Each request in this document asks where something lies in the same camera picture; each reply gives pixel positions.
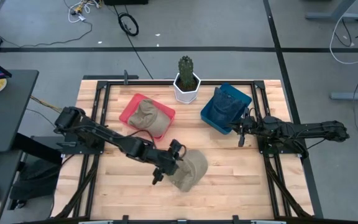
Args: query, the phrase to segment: wooden table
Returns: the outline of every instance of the wooden table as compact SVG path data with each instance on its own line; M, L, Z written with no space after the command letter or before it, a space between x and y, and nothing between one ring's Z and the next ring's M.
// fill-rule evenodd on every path
M290 121L280 80L264 81L271 115ZM92 111L97 82L83 80L78 94L76 106L83 108L88 116ZM114 85L111 88L106 116L109 128L123 135L134 132L118 117L132 96L141 93L176 111L173 124L164 139L156 142L157 147L168 149L175 138L189 150L202 151L209 167L198 185L190 192L182 193L166 178L152 185L153 165L128 159L107 144L99 160L91 219L120 220L123 215L129 215L131 220L230 220L233 215L246 220L273 218L265 166L256 138L246 136L244 147L238 148L239 136L235 132L223 135L200 119L200 111L211 99L214 87L201 85L197 99L190 105L176 101L171 85ZM252 96L249 86L235 87ZM262 100L259 104L264 115ZM281 154L280 158L287 188L303 209L313 214L300 159L294 154ZM81 155L74 156L63 166L52 216L62 210L77 189L82 159ZM280 214L283 215L281 194L278 190L276 193Z

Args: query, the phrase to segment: beige cap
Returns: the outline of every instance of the beige cap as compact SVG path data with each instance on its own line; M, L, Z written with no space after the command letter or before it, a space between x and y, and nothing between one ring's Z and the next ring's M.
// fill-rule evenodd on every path
M169 117L153 105L150 99L142 100L135 113L129 117L128 124L137 129L150 131L153 137L160 137L167 130Z
M182 192L188 192L205 175L208 161L199 150L189 150L182 161L177 161L178 169L168 180Z

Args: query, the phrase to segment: concrete floor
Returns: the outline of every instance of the concrete floor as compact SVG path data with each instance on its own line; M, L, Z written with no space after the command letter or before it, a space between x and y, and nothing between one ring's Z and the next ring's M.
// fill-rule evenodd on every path
M307 21L304 15L307 11L332 11L338 2L270 0L281 46L328 47L334 24ZM128 10L140 27L140 34L132 38L136 47L157 44L160 47L274 47L262 1L150 0L146 6L128 6ZM358 1L350 11L358 12ZM76 42L44 47L130 47L115 15L105 7L100 10L92 7L85 16L93 23L92 33ZM347 25L353 47L358 47L358 39L354 38L358 35L358 23ZM88 29L86 24L67 21L67 8L62 0L9 0L0 11L0 35L18 45L67 40ZM341 38L347 35L342 26L337 33ZM342 47L337 40L334 46ZM154 78L174 77L178 59L189 55L200 78L282 80L275 52L139 52L139 55ZM358 60L358 53L337 56L346 61ZM342 65L329 53L284 53L284 59L301 122L336 119L346 125L351 135L344 143L323 142L310 151L324 218L358 220L358 132L352 104L329 99L331 91L354 90L358 64ZM141 79L149 78L134 52L0 53L0 65L6 69L39 70L33 95L59 107L75 104L83 75L119 75L126 69ZM34 102L29 108L51 120L57 118L56 113ZM358 121L358 103L356 110ZM19 131L26 135L53 135L52 126L31 112L25 114ZM51 202L50 197L35 199L31 202L33 209L6 212L1 223L44 219Z

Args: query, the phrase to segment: white pot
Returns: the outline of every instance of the white pot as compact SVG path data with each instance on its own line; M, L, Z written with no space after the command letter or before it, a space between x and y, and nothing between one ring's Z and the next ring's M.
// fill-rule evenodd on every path
M196 90L181 91L176 84L177 79L179 78L179 73L178 73L177 77L175 78L175 81L173 81L173 87L175 87L175 96L177 98L177 101L184 103L184 104L189 104L197 98L198 89L200 88L201 80L200 80L200 78L198 78L198 76L196 74L194 74L194 72L193 72L193 76L197 79L197 82L198 82Z

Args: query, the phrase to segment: red bowl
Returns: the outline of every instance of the red bowl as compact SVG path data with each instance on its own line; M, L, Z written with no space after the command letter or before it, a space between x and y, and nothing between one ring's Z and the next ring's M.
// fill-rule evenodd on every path
M128 124L128 119L135 113L135 111L139 107L140 102L145 99L150 99L150 98L148 98L147 96L144 96L140 93L136 93L134 95L134 97L132 97L132 99L130 100L128 105L125 107L124 111L119 116L119 120L122 121L124 124L128 125L129 127L137 129L137 128L133 127L132 125ZM160 111L164 112L170 119L169 125L168 125L167 129L165 130L165 132L160 137L154 137L155 140L161 140L164 137L165 133L167 132L169 126L173 122L173 119L175 117L175 110L171 109L171 108L169 108L153 99L152 99L152 101L153 101L153 105L156 108L158 108Z

